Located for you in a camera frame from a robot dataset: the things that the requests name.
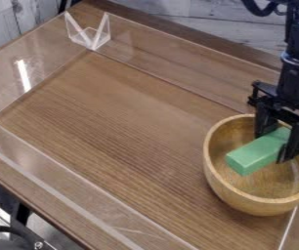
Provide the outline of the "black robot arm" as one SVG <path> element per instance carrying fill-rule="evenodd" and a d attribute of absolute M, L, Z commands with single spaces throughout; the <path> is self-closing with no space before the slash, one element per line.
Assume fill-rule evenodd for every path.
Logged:
<path fill-rule="evenodd" d="M 268 0 L 261 9 L 256 0 L 241 0 L 248 11 L 257 17 L 272 13 L 285 16 L 281 70 L 279 81 L 272 85 L 260 80 L 252 83 L 253 93 L 248 104 L 256 108 L 255 135 L 271 133 L 284 122 L 291 126 L 287 142 L 279 150 L 276 162 L 281 163 L 299 155 L 299 0 Z"/>

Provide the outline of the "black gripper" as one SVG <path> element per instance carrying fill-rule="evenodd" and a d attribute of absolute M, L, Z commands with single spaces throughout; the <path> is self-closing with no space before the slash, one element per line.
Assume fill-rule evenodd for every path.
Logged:
<path fill-rule="evenodd" d="M 277 129 L 277 120 L 296 123 L 299 115 L 284 110 L 299 110 L 299 58 L 281 54 L 283 68 L 276 85 L 263 81 L 252 83 L 248 103 L 256 108 L 255 136 L 259 138 Z M 281 146 L 277 163 L 299 155 L 299 122 L 292 126 L 287 143 Z"/>

